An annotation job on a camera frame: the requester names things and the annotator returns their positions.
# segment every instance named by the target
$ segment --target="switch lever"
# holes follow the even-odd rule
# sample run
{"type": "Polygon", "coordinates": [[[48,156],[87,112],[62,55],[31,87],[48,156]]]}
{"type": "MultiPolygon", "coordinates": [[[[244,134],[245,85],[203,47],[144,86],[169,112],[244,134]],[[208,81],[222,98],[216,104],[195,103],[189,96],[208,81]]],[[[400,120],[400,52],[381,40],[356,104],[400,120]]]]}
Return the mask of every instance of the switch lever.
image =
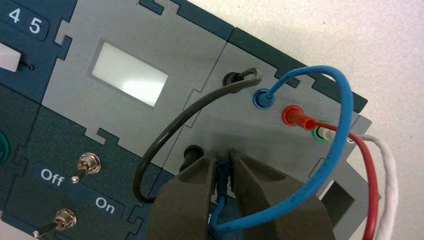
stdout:
{"type": "Polygon", "coordinates": [[[81,179],[86,174],[98,173],[102,168],[102,162],[100,162],[100,159],[96,154],[86,152],[79,158],[76,168],[78,168],[78,172],[75,174],[75,176],[71,177],[73,184],[78,184],[81,182],[81,179]]]}

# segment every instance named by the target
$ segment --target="off label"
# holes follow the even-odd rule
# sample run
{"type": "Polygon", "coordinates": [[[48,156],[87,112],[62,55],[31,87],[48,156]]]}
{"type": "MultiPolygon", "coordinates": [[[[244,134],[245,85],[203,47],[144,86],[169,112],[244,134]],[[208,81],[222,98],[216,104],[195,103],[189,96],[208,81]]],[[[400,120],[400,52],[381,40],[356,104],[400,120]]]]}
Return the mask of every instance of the off label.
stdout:
{"type": "Polygon", "coordinates": [[[35,164],[32,174],[36,179],[61,192],[66,193],[71,198],[82,202],[105,215],[121,218],[125,207],[122,203],[82,184],[72,184],[71,178],[54,169],[38,162],[35,164]]]}

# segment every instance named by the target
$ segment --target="rectangular slot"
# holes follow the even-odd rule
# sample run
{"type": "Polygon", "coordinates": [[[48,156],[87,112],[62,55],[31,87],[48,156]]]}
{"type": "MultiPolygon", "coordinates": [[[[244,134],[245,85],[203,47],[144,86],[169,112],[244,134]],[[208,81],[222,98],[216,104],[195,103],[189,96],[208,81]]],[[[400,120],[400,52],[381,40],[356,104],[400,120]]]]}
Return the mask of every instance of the rectangular slot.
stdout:
{"type": "Polygon", "coordinates": [[[92,75],[154,107],[168,75],[104,42],[92,75]]]}
{"type": "Polygon", "coordinates": [[[333,228],[345,215],[349,207],[354,203],[354,198],[349,195],[337,182],[333,182],[321,202],[327,208],[333,228]]]}

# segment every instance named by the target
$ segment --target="number 4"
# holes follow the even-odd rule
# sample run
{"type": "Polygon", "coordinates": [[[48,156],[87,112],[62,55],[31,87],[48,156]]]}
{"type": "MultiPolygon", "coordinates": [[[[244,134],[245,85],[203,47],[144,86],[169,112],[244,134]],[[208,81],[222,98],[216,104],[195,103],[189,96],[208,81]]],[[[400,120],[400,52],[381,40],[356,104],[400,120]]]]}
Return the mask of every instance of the number 4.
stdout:
{"type": "Polygon", "coordinates": [[[13,12],[9,13],[9,17],[11,17],[14,23],[19,22],[19,13],[21,12],[20,8],[16,8],[13,12]]]}
{"type": "Polygon", "coordinates": [[[36,17],[32,19],[31,26],[29,27],[29,30],[33,34],[38,34],[40,32],[40,25],[38,23],[42,23],[42,21],[36,17]]]}

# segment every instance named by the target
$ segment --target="toggle switch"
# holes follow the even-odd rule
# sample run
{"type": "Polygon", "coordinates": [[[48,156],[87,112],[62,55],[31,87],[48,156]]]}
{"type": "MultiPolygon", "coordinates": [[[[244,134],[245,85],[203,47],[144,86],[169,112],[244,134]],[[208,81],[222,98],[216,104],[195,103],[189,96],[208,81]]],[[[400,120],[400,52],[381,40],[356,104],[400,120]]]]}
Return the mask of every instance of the toggle switch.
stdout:
{"type": "Polygon", "coordinates": [[[86,152],[79,158],[76,168],[78,168],[78,173],[71,177],[73,184],[79,183],[86,174],[98,173],[102,168],[102,163],[96,154],[86,152]]]}
{"type": "Polygon", "coordinates": [[[60,209],[56,212],[56,216],[53,219],[52,223],[49,223],[45,226],[38,228],[32,232],[32,236],[35,239],[45,235],[46,233],[52,231],[53,229],[62,231],[67,228],[72,228],[77,224],[77,215],[68,208],[60,209]]]}

